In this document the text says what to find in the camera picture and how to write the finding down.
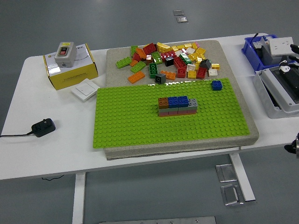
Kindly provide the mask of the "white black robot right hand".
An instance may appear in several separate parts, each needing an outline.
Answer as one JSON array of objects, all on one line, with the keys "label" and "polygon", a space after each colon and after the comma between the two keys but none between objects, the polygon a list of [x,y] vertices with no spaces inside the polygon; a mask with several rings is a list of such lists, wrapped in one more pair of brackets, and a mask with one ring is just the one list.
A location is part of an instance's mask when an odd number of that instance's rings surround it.
[{"label": "white black robot right hand", "polygon": [[[295,44],[290,45],[292,51],[296,54],[299,54],[299,46]],[[289,59],[299,63],[299,58],[295,56],[288,56]],[[299,76],[291,68],[299,69],[299,66],[296,64],[289,64],[287,62],[287,56],[282,56],[281,62],[279,63],[279,73],[281,77],[288,83],[288,85],[295,90],[299,90]]]}]

